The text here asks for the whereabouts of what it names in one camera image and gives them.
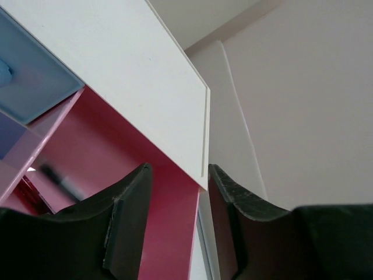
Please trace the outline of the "light blue drawer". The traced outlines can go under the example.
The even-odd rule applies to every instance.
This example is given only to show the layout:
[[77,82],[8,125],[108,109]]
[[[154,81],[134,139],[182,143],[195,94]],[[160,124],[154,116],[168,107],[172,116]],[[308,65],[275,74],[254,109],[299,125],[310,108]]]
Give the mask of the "light blue drawer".
[[1,110],[28,124],[84,83],[1,10]]

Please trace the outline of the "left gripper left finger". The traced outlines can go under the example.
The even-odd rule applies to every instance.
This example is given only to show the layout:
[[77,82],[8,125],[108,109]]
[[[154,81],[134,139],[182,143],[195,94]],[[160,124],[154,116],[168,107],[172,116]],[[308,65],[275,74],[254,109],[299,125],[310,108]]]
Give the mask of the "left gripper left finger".
[[2,279],[137,279],[152,194],[144,163],[53,215],[1,209]]

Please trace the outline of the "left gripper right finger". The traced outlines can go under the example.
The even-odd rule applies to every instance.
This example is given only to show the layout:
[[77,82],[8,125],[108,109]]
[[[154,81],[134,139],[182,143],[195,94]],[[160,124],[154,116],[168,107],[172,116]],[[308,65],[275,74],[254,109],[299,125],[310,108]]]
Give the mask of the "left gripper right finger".
[[372,205],[290,211],[209,166],[209,199],[222,279],[371,279]]

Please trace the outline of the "white drawer organizer cabinet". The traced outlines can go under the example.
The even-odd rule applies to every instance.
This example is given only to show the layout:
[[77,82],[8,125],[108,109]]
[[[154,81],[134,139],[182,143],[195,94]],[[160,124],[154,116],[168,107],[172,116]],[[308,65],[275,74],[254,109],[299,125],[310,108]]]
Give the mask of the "white drawer organizer cabinet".
[[207,187],[210,90],[148,1],[2,1],[1,7]]

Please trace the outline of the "pink drawer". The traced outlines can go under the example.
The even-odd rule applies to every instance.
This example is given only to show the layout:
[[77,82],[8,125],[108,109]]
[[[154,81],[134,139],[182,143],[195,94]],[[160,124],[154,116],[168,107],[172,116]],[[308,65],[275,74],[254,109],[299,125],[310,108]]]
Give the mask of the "pink drawer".
[[137,279],[188,279],[199,185],[90,89],[24,126],[1,115],[1,209],[53,215],[72,201],[39,170],[48,163],[86,198],[147,163],[152,194]]

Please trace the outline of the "black refill pen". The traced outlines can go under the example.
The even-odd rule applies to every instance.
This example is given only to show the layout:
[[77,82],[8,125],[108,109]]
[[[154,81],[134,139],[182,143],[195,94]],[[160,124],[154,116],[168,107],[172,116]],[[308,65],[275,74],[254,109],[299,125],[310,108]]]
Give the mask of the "black refill pen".
[[38,170],[72,201],[80,202],[84,200],[83,193],[50,164],[42,163]]

